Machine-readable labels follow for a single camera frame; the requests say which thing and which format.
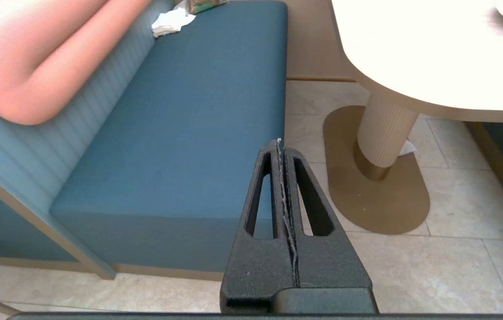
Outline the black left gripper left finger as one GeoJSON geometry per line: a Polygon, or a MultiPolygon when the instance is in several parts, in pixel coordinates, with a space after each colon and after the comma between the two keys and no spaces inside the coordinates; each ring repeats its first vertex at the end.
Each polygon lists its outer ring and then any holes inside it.
{"type": "Polygon", "coordinates": [[[275,295],[298,286],[297,248],[288,210],[286,169],[279,139],[258,153],[239,229],[220,288],[221,312],[271,312],[275,295]],[[272,238],[256,239],[260,193],[270,178],[272,238]]]}

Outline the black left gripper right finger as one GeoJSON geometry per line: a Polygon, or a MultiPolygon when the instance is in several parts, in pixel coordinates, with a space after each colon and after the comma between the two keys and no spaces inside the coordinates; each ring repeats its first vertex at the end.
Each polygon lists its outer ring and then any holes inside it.
{"type": "Polygon", "coordinates": [[[371,279],[306,158],[286,148],[285,164],[296,286],[281,291],[281,312],[377,314],[371,279]]]}

